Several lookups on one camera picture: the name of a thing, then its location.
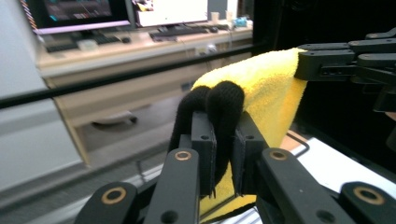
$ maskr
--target yellow towel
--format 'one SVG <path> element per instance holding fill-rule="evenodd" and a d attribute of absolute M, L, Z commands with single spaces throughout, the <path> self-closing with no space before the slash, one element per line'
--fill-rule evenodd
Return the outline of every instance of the yellow towel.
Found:
<path fill-rule="evenodd" d="M 243 92 L 242 110 L 247 111 L 253 118 L 267 144 L 270 147 L 279 147 L 294 119 L 306 86 L 306 81 L 294 78 L 298 66 L 298 54 L 302 51 L 302 49 L 271 51 L 224 66 L 201 76 L 194 83 L 192 91 L 201 91 L 202 93 L 199 94 L 205 98 L 207 92 L 213 91 L 220 83 L 232 82 Z M 193 104 L 191 102 L 191 99 L 185 100 L 179 110 L 185 109 L 187 107 L 185 105 L 189 103 Z M 205 105 L 198 107 L 205 110 Z M 255 202 L 256 197 L 253 195 L 233 198 L 231 176 L 231 169 L 228 167 L 216 186 L 216 197 L 205 197 L 200 201 L 202 215 L 228 200 L 220 210 L 202 218 L 202 222 L 229 214 L 237 208 Z"/>

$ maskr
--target white desk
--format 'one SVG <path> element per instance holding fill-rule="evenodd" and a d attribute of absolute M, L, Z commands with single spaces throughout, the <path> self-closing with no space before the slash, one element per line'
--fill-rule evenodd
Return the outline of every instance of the white desk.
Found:
<path fill-rule="evenodd" d="M 195 57 L 195 48 L 209 44 L 216 45 L 218 51 L 251 44 L 252 29 L 238 28 L 235 31 L 219 31 L 216 34 L 183 35 L 177 38 L 177 42 L 157 43 L 151 40 L 147 31 L 122 32 L 115 35 L 129 36 L 132 42 L 101 45 L 93 52 L 73 49 L 48 54 L 43 48 L 36 62 L 37 68 L 47 85 L 56 88 L 83 80 L 134 71 L 158 63 L 171 63 Z M 55 102 L 82 159 L 89 163 L 83 139 L 81 134 L 78 134 L 79 127 L 121 111 L 179 95 L 183 92 L 183 84 L 193 82 L 209 69 L 238 62 L 249 56 L 249 53 L 241 54 L 229 59 L 134 78 L 57 97 Z"/>

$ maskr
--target computer monitor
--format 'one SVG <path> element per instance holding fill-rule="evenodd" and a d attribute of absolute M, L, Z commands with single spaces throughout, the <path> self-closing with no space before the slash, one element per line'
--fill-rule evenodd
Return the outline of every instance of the computer monitor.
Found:
<path fill-rule="evenodd" d="M 20 0 L 37 35 L 129 25 L 125 0 Z"/>
<path fill-rule="evenodd" d="M 207 21 L 207 0 L 132 0 L 137 27 Z"/>

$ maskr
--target desk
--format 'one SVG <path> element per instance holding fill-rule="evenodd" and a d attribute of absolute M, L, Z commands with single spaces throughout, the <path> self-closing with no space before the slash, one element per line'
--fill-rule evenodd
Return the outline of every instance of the desk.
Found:
<path fill-rule="evenodd" d="M 118 37 L 129 36 L 130 44 L 115 43 L 99 46 L 93 52 L 76 50 L 48 54 L 44 48 L 38 55 L 36 66 L 49 88 L 107 77 L 121 72 L 150 67 L 157 63 L 171 63 L 195 57 L 195 48 L 215 45 L 218 51 L 251 44 L 252 29 L 237 28 L 217 34 L 179 36 L 177 42 L 155 43 L 148 31 L 122 32 Z M 229 59 L 215 60 L 182 67 L 146 77 L 138 77 L 87 91 L 76 92 L 54 99 L 81 158 L 89 164 L 89 157 L 78 128 L 97 119 L 131 110 L 143 105 L 180 95 L 183 86 L 189 85 L 210 69 L 219 68 L 250 57 L 241 54 Z"/>
<path fill-rule="evenodd" d="M 350 159 L 315 136 L 305 139 L 293 131 L 289 133 L 309 145 L 310 149 L 298 160 L 320 185 L 340 193 L 345 183 L 360 181 L 376 186 L 396 199 L 396 184 L 389 179 Z M 305 146 L 285 136 L 280 148 L 297 155 Z"/>

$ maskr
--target wall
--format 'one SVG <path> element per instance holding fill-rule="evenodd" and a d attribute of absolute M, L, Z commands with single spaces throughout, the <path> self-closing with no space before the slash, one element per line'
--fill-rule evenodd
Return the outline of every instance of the wall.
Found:
<path fill-rule="evenodd" d="M 0 98 L 46 86 L 19 1 L 0 1 Z M 0 110 L 0 191 L 81 159 L 51 100 Z"/>

